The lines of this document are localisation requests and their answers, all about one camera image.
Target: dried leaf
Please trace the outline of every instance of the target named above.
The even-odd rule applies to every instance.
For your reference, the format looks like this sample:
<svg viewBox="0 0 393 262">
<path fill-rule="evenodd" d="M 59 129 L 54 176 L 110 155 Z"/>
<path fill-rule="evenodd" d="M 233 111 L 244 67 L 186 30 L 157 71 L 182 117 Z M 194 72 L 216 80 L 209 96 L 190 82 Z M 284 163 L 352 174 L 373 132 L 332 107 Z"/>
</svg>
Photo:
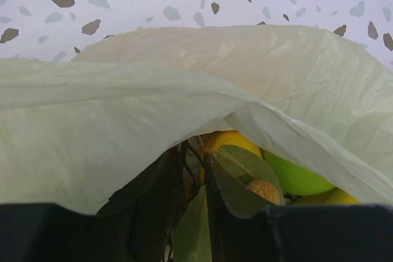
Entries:
<svg viewBox="0 0 393 262">
<path fill-rule="evenodd" d="M 206 187 L 200 188 L 181 218 L 173 240 L 174 262 L 211 261 Z"/>
<path fill-rule="evenodd" d="M 215 154 L 217 162 L 234 178 L 247 185 L 253 180 L 266 180 L 274 185 L 280 195 L 280 204 L 285 204 L 281 186 L 272 168 L 254 153 L 235 145 L 223 145 Z"/>
</svg>

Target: translucent plastic bag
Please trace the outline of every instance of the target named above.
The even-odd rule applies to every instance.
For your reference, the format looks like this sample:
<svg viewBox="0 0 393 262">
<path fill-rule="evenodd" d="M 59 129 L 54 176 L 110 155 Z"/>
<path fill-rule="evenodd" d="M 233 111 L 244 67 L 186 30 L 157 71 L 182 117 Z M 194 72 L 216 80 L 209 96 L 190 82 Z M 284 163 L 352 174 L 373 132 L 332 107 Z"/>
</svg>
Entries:
<svg viewBox="0 0 393 262">
<path fill-rule="evenodd" d="M 393 204 L 392 93 L 360 45 L 304 26 L 146 29 L 71 63 L 0 60 L 0 202 L 93 214 L 166 149 L 234 128 Z"/>
</svg>

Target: brown nut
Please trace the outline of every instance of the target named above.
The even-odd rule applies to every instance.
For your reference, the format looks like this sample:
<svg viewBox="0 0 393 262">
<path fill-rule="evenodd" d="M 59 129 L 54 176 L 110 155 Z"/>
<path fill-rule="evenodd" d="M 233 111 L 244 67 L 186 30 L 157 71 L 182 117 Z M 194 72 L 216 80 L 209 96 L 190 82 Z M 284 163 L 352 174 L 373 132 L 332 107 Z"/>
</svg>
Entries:
<svg viewBox="0 0 393 262">
<path fill-rule="evenodd" d="M 257 195 L 272 202 L 273 204 L 280 205 L 280 194 L 277 188 L 265 180 L 254 180 L 247 185 L 248 189 L 252 190 Z"/>
</svg>

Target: green ball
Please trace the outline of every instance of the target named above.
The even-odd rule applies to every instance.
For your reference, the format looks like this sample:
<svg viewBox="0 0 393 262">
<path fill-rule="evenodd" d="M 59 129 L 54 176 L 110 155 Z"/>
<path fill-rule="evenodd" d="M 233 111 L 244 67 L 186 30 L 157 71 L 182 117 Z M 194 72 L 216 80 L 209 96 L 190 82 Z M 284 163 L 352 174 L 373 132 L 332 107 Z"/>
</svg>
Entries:
<svg viewBox="0 0 393 262">
<path fill-rule="evenodd" d="M 311 196 L 335 188 L 322 176 L 292 164 L 266 150 L 263 150 L 265 161 L 276 174 L 283 191 L 292 195 Z"/>
</svg>

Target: terrazzo countertop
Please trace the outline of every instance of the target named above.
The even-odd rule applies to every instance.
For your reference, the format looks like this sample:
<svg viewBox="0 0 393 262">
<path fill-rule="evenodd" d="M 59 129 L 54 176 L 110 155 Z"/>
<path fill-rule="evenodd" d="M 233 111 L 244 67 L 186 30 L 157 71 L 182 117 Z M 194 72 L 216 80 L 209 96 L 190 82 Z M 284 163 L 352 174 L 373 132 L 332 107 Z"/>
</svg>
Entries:
<svg viewBox="0 0 393 262">
<path fill-rule="evenodd" d="M 0 58 L 69 61 L 149 27 L 308 25 L 360 43 L 393 70 L 393 0 L 0 0 Z"/>
</svg>

